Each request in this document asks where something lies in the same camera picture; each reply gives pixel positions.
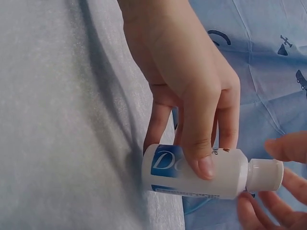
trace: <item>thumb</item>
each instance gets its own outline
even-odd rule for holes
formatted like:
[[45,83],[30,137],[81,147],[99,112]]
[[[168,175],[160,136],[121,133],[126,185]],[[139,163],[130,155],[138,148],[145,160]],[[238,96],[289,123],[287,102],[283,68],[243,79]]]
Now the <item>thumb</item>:
[[267,140],[265,149],[278,160],[307,163],[307,131],[290,133],[276,140]]
[[185,157],[202,179],[214,177],[211,136],[220,90],[193,86],[184,97],[184,124],[181,146]]

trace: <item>finger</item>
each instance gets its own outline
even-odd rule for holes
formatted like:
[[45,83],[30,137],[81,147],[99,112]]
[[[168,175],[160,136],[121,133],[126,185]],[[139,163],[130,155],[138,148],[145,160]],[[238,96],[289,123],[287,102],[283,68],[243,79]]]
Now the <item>finger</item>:
[[301,203],[307,205],[307,180],[285,168],[283,186]]
[[294,223],[295,219],[292,208],[281,200],[276,193],[271,191],[259,192],[258,195],[264,206],[281,225],[290,227]]
[[178,108],[178,126],[176,130],[174,145],[180,145],[181,143],[183,122],[184,122],[183,111],[184,111],[183,107]]
[[276,140],[268,140],[265,149],[281,161],[307,163],[307,131],[290,133]]
[[214,177],[211,137],[219,96],[193,88],[195,90],[187,92],[184,98],[181,145],[195,173],[202,179],[211,179]]
[[265,230],[258,220],[250,199],[245,196],[238,198],[237,214],[240,224],[244,230]]
[[161,136],[165,131],[169,115],[171,113],[171,109],[172,108],[170,106],[153,102],[152,114],[143,146],[144,151],[151,144],[160,143]]
[[239,136],[240,90],[223,90],[218,104],[219,146],[236,148]]

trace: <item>fingernail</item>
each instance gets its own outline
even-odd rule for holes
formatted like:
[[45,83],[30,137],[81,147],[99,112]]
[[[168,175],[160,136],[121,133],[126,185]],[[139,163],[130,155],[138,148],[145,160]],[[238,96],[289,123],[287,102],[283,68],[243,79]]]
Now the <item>fingernail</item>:
[[214,165],[211,156],[198,160],[198,167],[205,178],[212,179],[214,177]]

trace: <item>blue bedsheet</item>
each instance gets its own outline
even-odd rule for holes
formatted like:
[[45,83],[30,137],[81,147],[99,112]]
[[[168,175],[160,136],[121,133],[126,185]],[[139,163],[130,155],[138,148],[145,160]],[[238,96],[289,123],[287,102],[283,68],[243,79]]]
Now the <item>blue bedsheet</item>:
[[[238,148],[249,159],[270,158],[266,139],[307,130],[307,0],[190,3],[240,77]],[[307,177],[306,165],[285,165]],[[283,187],[278,194],[294,209],[307,211]],[[183,204],[186,230],[241,229],[236,201],[184,197]]]

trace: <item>gray fabric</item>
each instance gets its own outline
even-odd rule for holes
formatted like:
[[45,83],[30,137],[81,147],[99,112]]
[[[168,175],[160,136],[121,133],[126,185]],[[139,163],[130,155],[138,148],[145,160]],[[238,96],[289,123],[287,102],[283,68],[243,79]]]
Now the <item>gray fabric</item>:
[[116,1],[1,1],[0,32],[0,229],[184,229],[141,188],[152,98]]

